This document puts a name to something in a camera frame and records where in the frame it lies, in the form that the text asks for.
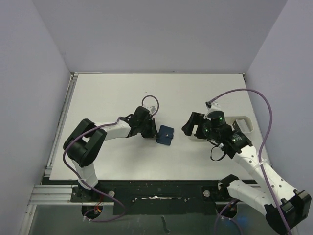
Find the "blue leather card holder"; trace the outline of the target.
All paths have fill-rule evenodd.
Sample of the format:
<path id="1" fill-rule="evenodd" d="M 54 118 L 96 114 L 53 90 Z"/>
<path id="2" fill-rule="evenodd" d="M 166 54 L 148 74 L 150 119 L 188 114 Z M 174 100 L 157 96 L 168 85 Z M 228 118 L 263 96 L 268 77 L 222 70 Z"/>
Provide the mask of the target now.
<path id="1" fill-rule="evenodd" d="M 156 142 L 166 146 L 170 146 L 174 138 L 174 128 L 161 125 Z"/>

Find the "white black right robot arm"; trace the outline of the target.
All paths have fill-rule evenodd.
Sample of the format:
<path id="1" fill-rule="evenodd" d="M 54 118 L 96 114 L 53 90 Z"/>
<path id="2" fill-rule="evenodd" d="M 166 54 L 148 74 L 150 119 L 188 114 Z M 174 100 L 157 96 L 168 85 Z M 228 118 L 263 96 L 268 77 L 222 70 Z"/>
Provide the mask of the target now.
<path id="1" fill-rule="evenodd" d="M 257 190 L 230 174 L 218 181 L 218 195 L 223 200 L 238 199 L 265 216 L 279 234 L 287 233 L 308 217 L 311 196 L 286 182 L 265 159 L 259 160 L 251 140 L 237 127 L 226 123 L 222 111 L 209 114 L 192 112 L 182 127 L 187 136 L 207 140 L 225 156 L 239 164 L 262 188 Z"/>

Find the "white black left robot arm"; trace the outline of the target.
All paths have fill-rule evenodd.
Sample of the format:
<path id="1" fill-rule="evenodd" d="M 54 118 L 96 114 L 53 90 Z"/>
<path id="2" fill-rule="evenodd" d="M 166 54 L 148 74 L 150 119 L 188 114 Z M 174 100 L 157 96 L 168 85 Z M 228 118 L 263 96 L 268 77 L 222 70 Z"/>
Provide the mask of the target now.
<path id="1" fill-rule="evenodd" d="M 136 108 L 133 114 L 119 117 L 114 123 L 97 126 L 89 119 L 83 119 L 70 134 L 63 145 L 66 155 L 72 160 L 75 168 L 70 168 L 79 175 L 78 184 L 82 195 L 88 201 L 99 197 L 98 178 L 93 162 L 105 141 L 116 138 L 130 138 L 141 134 L 143 138 L 158 137 L 154 115 L 157 108 L 144 105 Z"/>

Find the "white plastic card tray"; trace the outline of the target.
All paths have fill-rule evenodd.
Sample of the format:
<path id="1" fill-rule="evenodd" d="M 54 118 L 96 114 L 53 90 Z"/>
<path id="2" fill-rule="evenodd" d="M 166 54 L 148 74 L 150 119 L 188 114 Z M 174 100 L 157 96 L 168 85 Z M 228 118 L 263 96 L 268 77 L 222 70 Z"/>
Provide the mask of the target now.
<path id="1" fill-rule="evenodd" d="M 225 117 L 225 121 L 228 125 L 231 125 L 233 131 L 241 131 L 244 134 L 250 134 L 253 132 L 254 127 L 251 119 L 247 116 L 230 116 Z M 188 136 L 188 139 L 193 141 L 203 141 L 198 139 L 195 134 L 198 129 L 198 125 L 194 125 L 191 136 Z"/>

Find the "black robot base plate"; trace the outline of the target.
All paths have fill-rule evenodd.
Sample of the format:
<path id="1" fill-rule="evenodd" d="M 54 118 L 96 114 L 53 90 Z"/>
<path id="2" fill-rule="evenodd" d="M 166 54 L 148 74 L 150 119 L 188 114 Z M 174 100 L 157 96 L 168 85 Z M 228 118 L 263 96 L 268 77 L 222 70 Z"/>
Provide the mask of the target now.
<path id="1" fill-rule="evenodd" d="M 97 192 L 72 188 L 71 202 L 83 205 L 101 202 L 113 204 L 113 214 L 127 215 L 181 215 L 201 213 L 215 215 L 231 199 L 218 192 L 216 180 L 189 181 L 105 181 Z"/>

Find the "aluminium frame rail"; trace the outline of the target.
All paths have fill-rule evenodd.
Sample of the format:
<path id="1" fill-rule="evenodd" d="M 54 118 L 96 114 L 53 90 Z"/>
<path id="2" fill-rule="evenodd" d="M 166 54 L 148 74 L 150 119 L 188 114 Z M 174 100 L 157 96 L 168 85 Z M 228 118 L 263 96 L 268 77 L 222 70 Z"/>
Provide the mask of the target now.
<path id="1" fill-rule="evenodd" d="M 29 205 L 66 205 L 70 203 L 72 188 L 69 185 L 35 185 Z"/>

